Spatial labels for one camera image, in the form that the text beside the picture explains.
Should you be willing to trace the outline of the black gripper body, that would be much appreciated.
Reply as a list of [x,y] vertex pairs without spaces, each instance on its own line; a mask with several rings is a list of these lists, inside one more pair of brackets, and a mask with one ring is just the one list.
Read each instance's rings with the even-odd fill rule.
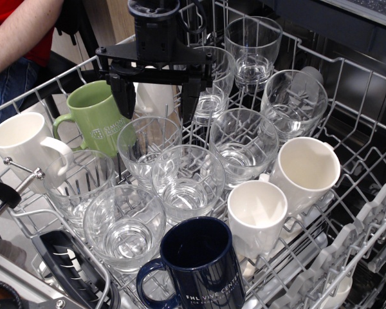
[[96,50],[102,78],[114,88],[131,82],[176,84],[192,88],[212,85],[211,56],[182,43],[178,30],[190,30],[179,12],[179,1],[129,1],[135,40]]

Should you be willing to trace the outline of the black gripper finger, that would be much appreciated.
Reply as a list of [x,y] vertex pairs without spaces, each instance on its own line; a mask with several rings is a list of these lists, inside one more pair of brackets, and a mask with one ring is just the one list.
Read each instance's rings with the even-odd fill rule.
[[200,83],[184,83],[181,86],[181,111],[183,122],[191,122],[200,95]]
[[109,83],[120,114],[132,118],[136,105],[134,84],[117,74],[110,74]]

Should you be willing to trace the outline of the person forearm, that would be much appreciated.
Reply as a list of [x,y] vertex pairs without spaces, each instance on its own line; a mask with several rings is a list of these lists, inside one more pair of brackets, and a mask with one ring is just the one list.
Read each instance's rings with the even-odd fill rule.
[[0,73],[32,50],[55,25],[63,1],[23,1],[0,26]]

